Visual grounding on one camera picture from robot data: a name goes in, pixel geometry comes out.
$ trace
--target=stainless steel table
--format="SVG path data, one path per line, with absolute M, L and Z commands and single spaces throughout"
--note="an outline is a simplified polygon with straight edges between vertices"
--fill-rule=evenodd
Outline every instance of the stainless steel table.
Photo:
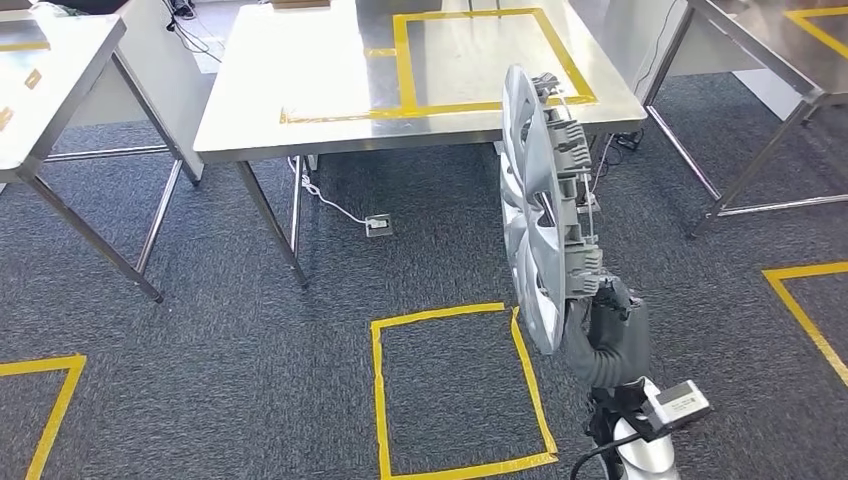
M 294 156 L 300 171 L 305 155 L 500 140 L 514 63 L 556 75 L 590 133 L 635 130 L 645 118 L 563 0 L 332 0 L 241 8 L 194 147 L 205 163 L 236 163 L 305 283 L 292 248 L 297 208 L 290 241 L 247 162 Z
M 694 15 L 703 15 L 749 55 L 774 72 L 803 100 L 739 177 L 721 193 L 653 106 L 657 92 Z M 702 233 L 716 218 L 848 201 L 848 194 L 791 202 L 729 207 L 772 158 L 780 139 L 823 105 L 848 103 L 848 1 L 846 0 L 688 0 L 683 19 L 660 62 L 644 101 L 648 114 L 715 200 L 692 232 Z
M 0 22 L 0 25 L 3 27 L 0 29 L 0 44 L 5 45 L 6 50 L 0 52 L 0 183 L 23 182 L 29 185 L 121 273 L 156 302 L 161 302 L 162 295 L 144 278 L 144 272 L 184 161 L 149 102 L 133 82 L 124 62 L 115 54 L 118 41 L 126 31 L 124 23 L 119 16 L 109 15 L 15 20 Z M 40 40 L 33 42 L 25 37 L 38 37 Z M 110 60 L 115 63 L 165 145 L 51 155 L 53 144 Z M 65 205 L 38 174 L 45 161 L 163 152 L 170 152 L 175 162 L 135 265 L 128 263 L 85 220 Z M 190 171 L 186 173 L 192 182 L 197 181 Z

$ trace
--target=wheel cover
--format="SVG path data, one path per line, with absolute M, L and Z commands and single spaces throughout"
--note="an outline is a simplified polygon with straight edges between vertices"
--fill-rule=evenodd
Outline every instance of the wheel cover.
M 539 350 L 551 354 L 559 347 L 565 318 L 562 193 L 543 106 L 532 79 L 516 65 L 504 84 L 503 142 L 500 187 L 507 259 L 527 330 Z M 544 196 L 550 199 L 553 222 L 546 221 Z

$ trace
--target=carpet floor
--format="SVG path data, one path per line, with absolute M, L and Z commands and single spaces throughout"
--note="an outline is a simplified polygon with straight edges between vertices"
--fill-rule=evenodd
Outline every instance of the carpet floor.
M 730 75 L 671 79 L 658 108 L 728 185 L 778 120 Z M 848 191 L 846 114 L 793 132 L 740 201 Z M 73 129 L 59 151 L 146 144 L 144 124 Z M 610 153 L 617 159 L 615 152 Z M 653 376 L 693 379 L 716 411 L 675 435 L 684 478 L 838 479 L 848 472 L 848 388 L 780 301 L 763 269 L 845 260 L 844 204 L 721 219 L 685 234 L 709 205 L 651 122 L 601 178 L 608 267 L 651 309 Z M 254 164 L 288 219 L 292 174 Z M 55 190 L 127 257 L 140 249 L 170 169 L 166 155 L 45 166 Z M 0 195 L 0 363 L 81 353 L 87 363 L 44 478 L 379 477 L 375 319 L 482 302 L 515 304 L 504 260 L 491 145 L 322 157 L 313 176 L 357 216 L 391 214 L 395 234 L 308 198 L 301 290 L 231 166 L 178 184 L 148 277 L 155 305 L 27 187 Z M 848 274 L 787 281 L 848 358 Z M 393 474 L 544 451 L 508 312 L 427 320 L 381 336 Z M 585 390 L 563 355 L 526 343 L 556 463 L 503 475 L 567 476 L 591 448 Z M 24 478 L 66 374 L 0 377 L 0 479 Z M 599 478 L 594 463 L 585 477 Z

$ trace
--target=yellow tape square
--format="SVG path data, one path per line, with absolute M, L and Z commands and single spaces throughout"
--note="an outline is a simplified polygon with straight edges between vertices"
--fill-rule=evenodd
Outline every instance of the yellow tape square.
M 9 124 L 9 120 L 12 119 L 12 115 L 15 112 L 9 107 L 3 107 L 3 110 L 0 110 L 0 132 L 6 128 L 6 125 Z
M 820 42 L 835 50 L 848 59 L 848 45 L 840 42 L 829 33 L 825 32 L 808 19 L 814 17 L 831 17 L 834 15 L 848 15 L 848 7 L 811 8 L 807 10 L 792 10 L 784 13 L 787 18 L 795 22 L 810 35 L 816 37 Z
M 85 367 L 85 355 L 0 364 L 0 377 L 57 370 L 68 371 L 65 381 L 62 383 L 62 388 L 59 390 L 59 395 L 56 397 L 56 403 L 47 418 L 47 424 L 44 426 L 41 438 L 38 440 L 35 454 L 33 454 L 32 461 L 27 469 L 26 480 L 41 478 L 41 472 L 47 463 L 47 456 L 50 454 L 50 449 L 53 448 L 53 442 L 56 440 L 56 434 L 59 433 L 59 426 L 62 424 L 68 405 L 71 403 L 71 397 L 77 387 L 83 367 Z
M 392 475 L 391 457 L 389 456 L 389 431 L 386 420 L 386 396 L 383 379 L 383 346 L 380 341 L 380 331 L 384 328 L 406 325 L 422 320 L 446 318 L 471 313 L 502 312 L 504 310 L 506 310 L 506 307 L 503 303 L 481 303 L 476 305 L 443 308 L 439 310 L 428 310 L 371 322 L 371 347 L 374 358 L 374 405 L 377 415 L 377 444 L 381 480 L 464 480 L 468 478 L 479 478 L 516 472 L 557 461 L 556 443 L 554 442 L 553 435 L 551 435 L 550 429 L 548 428 L 547 421 L 545 420 L 545 414 L 542 410 L 542 401 L 539 397 L 539 387 L 536 383 L 536 374 L 533 372 L 533 365 L 530 363 L 530 356 L 527 353 L 527 348 L 524 346 L 524 340 L 521 337 L 521 330 L 518 328 L 518 308 L 516 307 L 512 310 L 510 331 L 512 333 L 512 339 L 515 342 L 515 348 L 518 350 L 518 357 L 521 360 L 521 366 L 524 371 L 524 378 L 527 382 L 527 387 L 530 390 L 530 398 L 533 402 L 536 421 L 539 423 L 539 430 L 541 431 L 542 438 L 545 442 L 545 452 L 513 460 L 475 465 L 472 467 L 440 470 L 437 472 Z
M 833 369 L 836 370 L 837 375 L 839 375 L 845 385 L 848 386 L 848 367 L 845 366 L 845 363 L 841 358 L 839 358 L 839 355 L 836 354 L 836 351 L 833 350 L 833 347 L 830 346 L 827 339 L 824 338 L 824 335 L 822 335 L 815 322 L 813 322 L 804 312 L 801 305 L 795 300 L 783 284 L 784 280 L 815 277 L 819 275 L 832 275 L 836 273 L 848 273 L 848 262 L 763 270 L 763 275 L 765 275 L 766 279 L 777 293 L 777 296 L 783 300 L 783 303 L 795 317 L 795 320 L 801 324 L 801 327 L 805 332 L 807 332 L 807 335 L 816 347 L 818 347 L 819 351 L 822 352 L 824 358 L 828 361 L 828 363 L 830 363 Z
M 454 103 L 445 105 L 418 105 L 415 96 L 415 80 L 412 71 L 412 53 L 410 51 L 409 41 L 409 22 L 416 21 L 432 21 L 445 20 L 456 18 L 480 18 L 480 17 L 509 17 L 517 15 L 529 15 L 535 19 L 539 28 L 542 31 L 545 39 L 548 41 L 554 55 L 559 61 L 563 71 L 568 77 L 574 89 L 575 95 L 566 97 L 565 103 L 568 105 L 581 105 L 597 103 L 598 99 L 595 96 L 592 88 L 580 73 L 574 60 L 563 45 L 562 40 L 556 33 L 551 21 L 545 15 L 542 8 L 507 8 L 498 10 L 474 10 L 468 12 L 421 12 L 421 13 L 401 13 L 392 15 L 392 29 L 394 31 L 394 48 L 371 48 L 366 49 L 364 55 L 366 57 L 388 57 L 394 56 L 397 66 L 397 81 L 400 97 L 400 106 L 393 108 L 375 108 L 367 112 L 355 114 L 343 114 L 333 117 L 307 117 L 293 115 L 291 112 L 283 108 L 280 112 L 281 124 L 296 124 L 296 123 L 315 123 L 315 122 L 337 122 L 348 120 L 395 120 L 403 118 L 421 118 L 431 115 L 443 115 L 460 112 L 487 112 L 500 111 L 501 102 L 472 102 L 472 103 Z M 548 105 L 562 105 L 560 98 L 552 96 L 548 98 Z

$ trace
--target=black cable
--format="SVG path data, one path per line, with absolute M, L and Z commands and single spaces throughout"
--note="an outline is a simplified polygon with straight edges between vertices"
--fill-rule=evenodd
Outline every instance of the black cable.
M 165 29 L 168 30 L 169 32 L 174 32 L 174 35 L 176 35 L 177 38 L 180 39 L 180 43 L 183 44 L 183 48 L 185 48 L 186 50 L 188 50 L 191 53 L 202 53 L 204 55 L 211 57 L 216 62 L 221 63 L 220 58 L 209 53 L 209 45 L 206 42 L 204 42 L 197 35 L 189 32 L 188 30 L 183 28 L 182 25 L 180 25 L 180 22 L 178 22 L 177 19 L 176 19 L 176 16 L 175 16 L 176 12 L 174 11 L 173 5 L 171 5 L 168 0 L 161 0 L 161 1 L 162 1 L 162 4 L 164 4 L 165 7 L 168 9 L 168 12 L 170 12 L 170 14 L 171 14 L 171 23 L 169 23 L 168 26 L 165 27 Z M 200 42 L 203 45 L 203 47 L 201 47 L 200 45 L 195 43 L 194 40 L 191 39 L 191 37 L 193 37 L 195 40 Z M 189 46 L 189 44 L 194 46 L 197 50 L 192 49 Z
M 663 20 L 663 26 L 660 29 L 660 34 L 657 36 L 657 44 L 654 45 L 654 58 L 651 59 L 651 64 L 648 65 L 648 71 L 642 75 L 642 78 L 636 81 L 636 87 L 633 89 L 634 92 L 639 91 L 639 84 L 642 83 L 643 80 L 648 78 L 651 74 L 651 70 L 654 69 L 654 62 L 657 61 L 657 54 L 660 52 L 660 39 L 662 39 L 662 34 L 665 33 L 665 27 L 668 26 L 668 18 L 671 16 L 671 11 L 674 10 L 674 5 L 677 4 L 677 0 L 671 2 L 671 6 L 668 7 L 668 12 L 665 14 L 665 20 Z
M 582 467 L 584 463 L 589 461 L 589 459 L 594 457 L 595 455 L 599 455 L 599 454 L 604 453 L 604 452 L 611 450 L 613 448 L 618 448 L 622 445 L 626 445 L 630 442 L 634 442 L 636 440 L 639 440 L 640 438 L 642 438 L 641 435 L 639 435 L 638 433 L 634 433 L 633 435 L 630 435 L 629 437 L 624 437 L 621 440 L 616 440 L 614 442 L 607 443 L 606 445 L 601 445 L 600 447 L 586 453 L 585 455 L 578 458 L 576 462 L 574 462 L 574 466 L 571 467 L 571 475 L 569 475 L 568 478 L 570 480 L 577 480 L 577 473 L 580 472 L 580 467 Z

